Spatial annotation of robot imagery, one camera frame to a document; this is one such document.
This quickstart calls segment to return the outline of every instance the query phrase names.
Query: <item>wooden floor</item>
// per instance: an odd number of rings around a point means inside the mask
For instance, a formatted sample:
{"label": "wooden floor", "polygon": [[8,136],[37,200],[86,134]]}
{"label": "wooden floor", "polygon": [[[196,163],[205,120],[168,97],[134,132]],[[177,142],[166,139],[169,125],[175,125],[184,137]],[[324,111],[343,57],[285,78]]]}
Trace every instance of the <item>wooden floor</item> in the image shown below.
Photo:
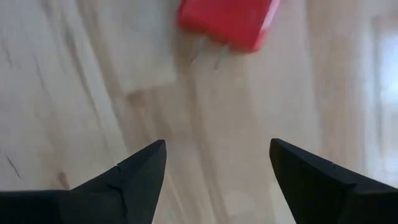
{"label": "wooden floor", "polygon": [[264,48],[175,25],[179,0],[0,1],[0,189],[70,189],[156,139],[154,223],[293,223],[281,138],[398,187],[398,3],[282,0]]}

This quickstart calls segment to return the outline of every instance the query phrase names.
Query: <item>red object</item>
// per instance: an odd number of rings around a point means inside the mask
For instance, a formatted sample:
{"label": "red object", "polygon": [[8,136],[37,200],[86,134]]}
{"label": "red object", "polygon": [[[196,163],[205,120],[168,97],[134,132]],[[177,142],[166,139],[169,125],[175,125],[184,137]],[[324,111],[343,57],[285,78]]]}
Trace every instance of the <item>red object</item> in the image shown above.
{"label": "red object", "polygon": [[262,46],[279,0],[182,0],[178,23],[233,49]]}

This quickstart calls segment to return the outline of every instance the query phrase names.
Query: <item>red block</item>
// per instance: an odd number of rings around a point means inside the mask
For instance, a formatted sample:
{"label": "red block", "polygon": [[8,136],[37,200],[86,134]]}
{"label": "red block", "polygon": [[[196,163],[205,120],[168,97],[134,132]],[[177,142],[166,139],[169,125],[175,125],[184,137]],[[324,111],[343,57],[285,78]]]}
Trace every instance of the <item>red block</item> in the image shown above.
{"label": "red block", "polygon": [[178,23],[228,44],[253,52],[262,46],[279,0],[182,0]]}

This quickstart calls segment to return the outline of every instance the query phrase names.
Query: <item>light wood surface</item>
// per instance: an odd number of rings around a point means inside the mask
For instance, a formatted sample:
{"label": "light wood surface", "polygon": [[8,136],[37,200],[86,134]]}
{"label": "light wood surface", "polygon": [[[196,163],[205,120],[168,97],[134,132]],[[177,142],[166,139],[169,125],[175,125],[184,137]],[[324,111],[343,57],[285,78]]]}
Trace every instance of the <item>light wood surface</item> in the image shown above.
{"label": "light wood surface", "polygon": [[281,0],[264,47],[214,69],[179,0],[0,1],[0,189],[70,189],[156,139],[154,223],[293,223],[282,138],[398,187],[398,4]]}

